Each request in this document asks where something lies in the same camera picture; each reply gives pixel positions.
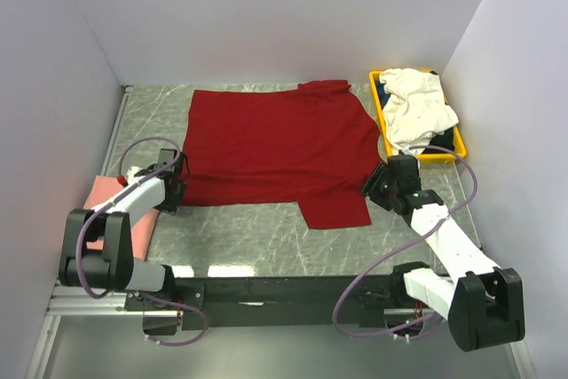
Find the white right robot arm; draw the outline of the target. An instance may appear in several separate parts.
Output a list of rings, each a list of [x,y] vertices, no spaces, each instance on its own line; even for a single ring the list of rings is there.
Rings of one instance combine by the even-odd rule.
[[[377,165],[361,192],[370,201],[403,217],[424,237],[444,266],[441,277],[427,266],[408,266],[390,284],[390,299],[401,307],[418,300],[448,323],[463,351],[474,351],[525,337],[523,282],[512,268],[501,268],[458,226],[438,194],[422,188],[419,162],[395,155]]]

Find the red t shirt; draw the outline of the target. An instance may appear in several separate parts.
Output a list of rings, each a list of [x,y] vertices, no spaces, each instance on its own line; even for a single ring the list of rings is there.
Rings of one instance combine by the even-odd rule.
[[[193,93],[185,206],[298,205],[311,229],[367,226],[360,189],[381,158],[379,129],[344,80],[291,91]]]

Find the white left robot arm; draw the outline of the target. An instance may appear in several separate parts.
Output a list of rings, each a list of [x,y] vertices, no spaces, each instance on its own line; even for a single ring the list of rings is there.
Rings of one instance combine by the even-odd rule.
[[[174,213],[186,183],[180,178],[185,154],[163,148],[158,161],[132,167],[117,177],[122,189],[91,209],[74,209],[67,216],[59,282],[82,287],[94,298],[109,291],[146,292],[156,309],[170,308],[178,289],[172,268],[134,257],[132,228],[152,210]]]

